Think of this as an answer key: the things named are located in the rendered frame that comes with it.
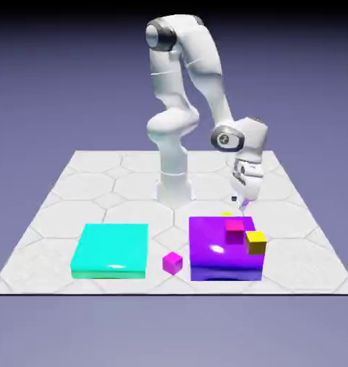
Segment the small pink cube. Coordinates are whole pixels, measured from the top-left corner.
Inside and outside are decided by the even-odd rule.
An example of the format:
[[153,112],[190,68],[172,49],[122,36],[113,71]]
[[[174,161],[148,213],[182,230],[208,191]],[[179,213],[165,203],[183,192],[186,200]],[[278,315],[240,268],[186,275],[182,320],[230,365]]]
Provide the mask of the small pink cube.
[[227,244],[242,244],[245,227],[242,219],[227,219],[225,222],[225,239]]

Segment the large purple box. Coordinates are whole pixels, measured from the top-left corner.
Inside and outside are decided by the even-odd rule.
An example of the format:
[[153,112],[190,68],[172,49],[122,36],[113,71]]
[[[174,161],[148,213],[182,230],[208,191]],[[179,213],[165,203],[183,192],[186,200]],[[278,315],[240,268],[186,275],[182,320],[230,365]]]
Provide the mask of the large purple box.
[[192,281],[259,281],[264,256],[249,255],[245,241],[227,244],[225,222],[242,219],[246,231],[257,231],[249,216],[192,216],[189,218],[190,279]]

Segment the small yellow cube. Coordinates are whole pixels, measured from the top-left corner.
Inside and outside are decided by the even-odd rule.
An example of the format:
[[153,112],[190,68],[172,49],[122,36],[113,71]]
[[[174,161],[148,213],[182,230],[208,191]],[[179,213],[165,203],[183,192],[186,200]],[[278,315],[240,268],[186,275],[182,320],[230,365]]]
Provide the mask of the small yellow cube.
[[260,231],[246,231],[245,241],[249,255],[265,255],[266,236]]

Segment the large cyan box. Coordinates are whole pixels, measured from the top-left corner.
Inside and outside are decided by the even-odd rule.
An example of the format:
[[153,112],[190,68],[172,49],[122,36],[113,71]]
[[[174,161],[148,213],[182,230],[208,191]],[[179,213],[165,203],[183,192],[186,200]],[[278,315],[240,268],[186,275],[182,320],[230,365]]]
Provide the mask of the large cyan box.
[[70,262],[75,279],[144,279],[147,224],[86,224]]

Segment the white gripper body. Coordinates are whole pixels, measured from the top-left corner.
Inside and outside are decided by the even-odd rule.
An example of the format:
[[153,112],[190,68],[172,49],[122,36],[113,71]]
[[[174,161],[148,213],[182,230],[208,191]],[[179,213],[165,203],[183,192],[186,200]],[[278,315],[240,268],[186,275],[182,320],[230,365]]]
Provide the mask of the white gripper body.
[[262,178],[256,176],[232,175],[230,177],[232,196],[238,202],[245,200],[254,201],[258,197],[261,188]]

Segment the small magenta cube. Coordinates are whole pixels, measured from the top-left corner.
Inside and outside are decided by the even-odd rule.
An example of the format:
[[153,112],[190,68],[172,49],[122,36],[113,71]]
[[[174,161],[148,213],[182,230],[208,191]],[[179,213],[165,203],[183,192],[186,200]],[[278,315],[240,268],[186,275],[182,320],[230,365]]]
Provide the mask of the small magenta cube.
[[163,257],[162,268],[165,272],[176,275],[183,268],[183,257],[176,252],[170,252]]

